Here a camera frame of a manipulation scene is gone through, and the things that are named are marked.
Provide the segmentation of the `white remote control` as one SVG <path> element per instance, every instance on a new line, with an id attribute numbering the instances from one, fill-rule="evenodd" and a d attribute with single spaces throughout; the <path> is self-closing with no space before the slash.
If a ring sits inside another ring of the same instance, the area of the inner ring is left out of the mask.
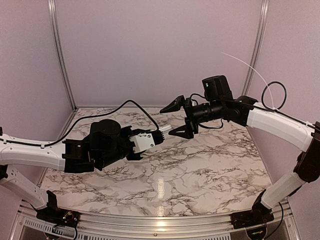
<path id="1" fill-rule="evenodd" d="M 161 126 L 161 127 L 159 128 L 159 130 L 160 130 L 162 133 L 164 133 L 164 134 L 170 132 L 172 129 L 173 129 L 173 128 L 172 128 L 171 125 L 164 125 L 164 126 Z"/>

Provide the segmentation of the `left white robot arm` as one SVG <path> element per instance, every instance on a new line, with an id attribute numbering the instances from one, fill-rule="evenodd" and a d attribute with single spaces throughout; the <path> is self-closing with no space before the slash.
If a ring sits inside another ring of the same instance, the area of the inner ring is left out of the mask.
<path id="1" fill-rule="evenodd" d="M 71 174 L 102 171 L 103 168 L 126 158 L 139 161 L 142 153 L 161 144 L 164 134 L 171 130 L 165 125 L 156 130 L 132 129 L 111 119 L 94 122 L 82 140 L 62 142 L 18 142 L 7 134 L 0 140 L 0 184 L 28 201 L 35 209 L 43 210 L 53 223 L 63 219 L 57 198 L 50 191 L 37 187 L 20 174 L 15 165 L 50 168 Z"/>

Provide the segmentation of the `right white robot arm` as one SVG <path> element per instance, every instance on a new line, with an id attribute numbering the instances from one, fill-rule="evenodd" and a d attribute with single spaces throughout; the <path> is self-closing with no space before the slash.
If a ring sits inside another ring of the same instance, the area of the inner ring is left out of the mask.
<path id="1" fill-rule="evenodd" d="M 169 132 L 172 136 L 192 139 L 201 123 L 222 119 L 243 127 L 259 129 L 296 146 L 300 151 L 293 170 L 264 190 L 255 200 L 247 219 L 258 224 L 280 201 L 294 194 L 305 183 L 320 177 L 320 124 L 305 123 L 276 109 L 268 109 L 248 96 L 233 98 L 224 75 L 202 80 L 206 103 L 193 105 L 191 97 L 180 95 L 160 113 L 184 109 L 185 124 Z"/>

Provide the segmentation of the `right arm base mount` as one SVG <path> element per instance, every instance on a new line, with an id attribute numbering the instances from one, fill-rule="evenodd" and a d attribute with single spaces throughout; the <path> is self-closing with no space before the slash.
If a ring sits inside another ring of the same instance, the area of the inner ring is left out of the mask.
<path id="1" fill-rule="evenodd" d="M 266 208 L 260 201 L 256 201 L 251 210 L 232 213 L 230 218 L 234 229 L 265 224 L 275 219 L 272 210 Z"/>

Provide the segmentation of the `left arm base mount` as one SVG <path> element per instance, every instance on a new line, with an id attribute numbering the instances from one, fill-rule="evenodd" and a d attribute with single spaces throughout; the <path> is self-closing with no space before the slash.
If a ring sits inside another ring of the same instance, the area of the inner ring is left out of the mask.
<path id="1" fill-rule="evenodd" d="M 45 208 L 36 209 L 36 217 L 57 226 L 76 228 L 80 219 L 80 213 L 75 210 L 58 207 L 56 195 L 50 190 L 47 190 L 46 193 L 48 201 Z"/>

